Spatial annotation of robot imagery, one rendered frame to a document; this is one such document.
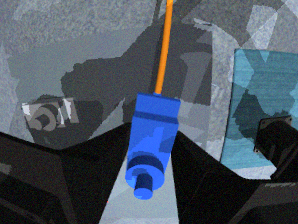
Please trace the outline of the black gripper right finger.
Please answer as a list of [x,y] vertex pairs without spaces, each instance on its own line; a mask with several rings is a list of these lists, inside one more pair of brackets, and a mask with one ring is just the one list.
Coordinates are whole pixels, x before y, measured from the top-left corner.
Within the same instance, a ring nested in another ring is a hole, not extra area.
[[172,165],[178,224],[237,224],[255,206],[298,201],[298,179],[245,179],[181,131]]

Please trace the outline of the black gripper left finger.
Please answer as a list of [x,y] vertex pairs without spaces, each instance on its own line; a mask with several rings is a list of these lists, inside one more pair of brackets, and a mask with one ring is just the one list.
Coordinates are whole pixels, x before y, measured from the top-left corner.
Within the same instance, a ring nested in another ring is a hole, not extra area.
[[100,224],[126,153],[132,123],[52,149],[0,132],[0,171],[56,194],[69,224]]

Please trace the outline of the blue micro servo with orange cable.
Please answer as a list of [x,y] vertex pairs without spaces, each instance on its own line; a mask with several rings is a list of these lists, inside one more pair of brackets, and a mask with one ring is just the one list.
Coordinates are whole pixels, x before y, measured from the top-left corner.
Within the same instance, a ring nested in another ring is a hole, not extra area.
[[165,169],[178,131],[177,115],[181,100],[161,96],[166,59],[168,59],[170,26],[172,26],[173,0],[166,0],[164,37],[156,85],[153,95],[138,92],[130,133],[126,183],[133,186],[138,200],[149,200],[153,190],[165,183]]

